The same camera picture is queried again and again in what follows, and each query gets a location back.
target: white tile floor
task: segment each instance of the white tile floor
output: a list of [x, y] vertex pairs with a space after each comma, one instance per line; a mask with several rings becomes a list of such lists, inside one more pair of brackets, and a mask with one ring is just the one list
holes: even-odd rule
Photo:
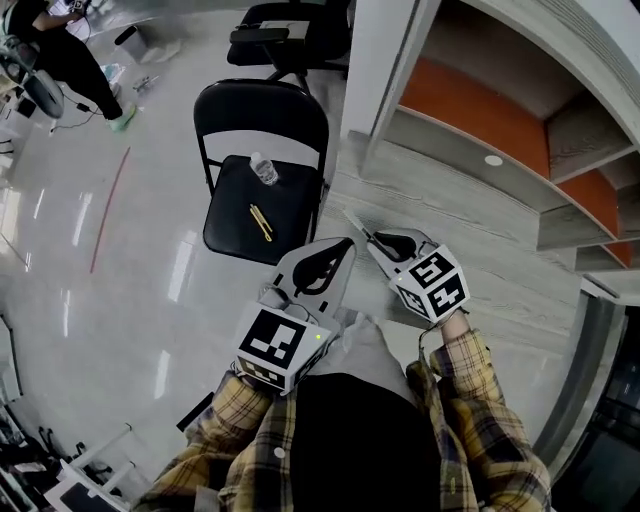
[[[0, 244], [2, 310], [15, 329], [26, 394], [14, 408], [36, 429], [53, 428], [67, 450], [133, 423], [134, 433], [105, 456], [115, 466], [128, 458], [137, 464], [121, 486], [130, 497], [184, 446], [175, 424], [217, 386], [232, 359], [236, 312], [270, 274], [269, 267], [211, 253], [201, 240], [209, 194], [193, 131], [195, 98], [218, 79], [271, 73], [226, 63], [228, 34], [241, 12], [206, 16], [200, 22], [210, 27], [208, 38], [185, 43], [169, 64], [146, 71], [160, 78], [124, 134], [112, 134], [99, 118], [53, 137], [48, 122], [35, 126], [2, 202], [1, 232], [16, 251]], [[130, 67], [127, 80], [140, 73]], [[313, 72], [309, 82], [337, 134], [345, 83], [339, 74]], [[60, 124], [84, 116], [69, 109]], [[264, 144], [276, 147], [264, 149], [274, 159], [313, 160], [295, 144], [271, 142], [236, 133], [211, 141], [211, 148], [251, 153]], [[336, 143], [334, 137], [334, 159]], [[329, 160], [327, 169], [333, 167]], [[416, 330], [383, 327], [398, 359], [414, 359]], [[535, 439], [575, 340], [557, 350], [513, 341], [495, 342], [494, 359], [509, 403]]]

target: pencil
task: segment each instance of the pencil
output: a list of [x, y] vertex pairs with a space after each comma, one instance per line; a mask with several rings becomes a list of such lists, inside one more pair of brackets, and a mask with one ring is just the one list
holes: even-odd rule
[[267, 242], [271, 242], [271, 237], [269, 236], [269, 233], [267, 232], [267, 230], [265, 229], [264, 225], [262, 224], [262, 222], [260, 222], [260, 219], [258, 218], [258, 216], [256, 215], [256, 212], [253, 210], [253, 208], [249, 208], [249, 211], [251, 212], [251, 215], [253, 215], [253, 218], [256, 220], [256, 222], [258, 223], [258, 226], [260, 226], [260, 229], [262, 229], [262, 232], [264, 233], [264, 237], [267, 240]]
[[260, 209], [255, 204], [252, 204], [251, 208], [253, 208], [253, 210], [256, 212], [256, 214], [258, 215], [262, 223], [267, 227], [267, 229], [273, 233], [273, 228], [269, 225], [269, 223], [267, 222], [267, 219], [264, 218], [264, 215], [262, 215], [262, 212], [260, 211]]

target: plaid shirt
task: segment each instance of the plaid shirt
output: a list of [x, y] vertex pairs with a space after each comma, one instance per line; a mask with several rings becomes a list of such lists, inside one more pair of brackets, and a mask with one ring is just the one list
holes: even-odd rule
[[[434, 374], [442, 377], [438, 384]], [[430, 367], [421, 353], [407, 368], [407, 380], [440, 450], [441, 510], [550, 510], [547, 469], [505, 406], [477, 331], [433, 352]], [[212, 407], [188, 432], [187, 449], [133, 511], [193, 510], [202, 488], [219, 491], [224, 511], [293, 510], [295, 418], [295, 391], [268, 397], [227, 372]]]

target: chair backrest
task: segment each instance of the chair backrest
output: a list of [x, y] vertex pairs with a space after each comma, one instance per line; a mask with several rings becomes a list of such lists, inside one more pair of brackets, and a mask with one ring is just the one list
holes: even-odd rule
[[193, 109], [198, 138], [231, 130], [255, 130], [298, 141], [324, 161], [329, 123], [320, 104], [295, 85], [254, 79], [216, 82]]

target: black cushion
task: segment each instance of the black cushion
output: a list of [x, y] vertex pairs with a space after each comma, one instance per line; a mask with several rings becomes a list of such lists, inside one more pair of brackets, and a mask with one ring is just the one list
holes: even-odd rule
[[[307, 243], [312, 212], [322, 187], [321, 174], [306, 165], [274, 161], [280, 175], [275, 185], [260, 181], [249, 158], [225, 158], [204, 226], [204, 242], [212, 251], [269, 265]], [[274, 230], [273, 241], [249, 212], [255, 204]]]
[[[314, 63], [339, 59], [350, 46], [349, 25], [346, 11], [334, 15], [332, 9], [317, 4], [262, 4], [249, 9], [242, 20], [246, 25], [259, 25], [270, 20], [309, 21], [309, 30], [304, 44], [288, 42], [295, 52], [303, 52], [308, 69]], [[261, 46], [231, 45], [227, 61], [237, 66], [270, 64], [271, 60]]]

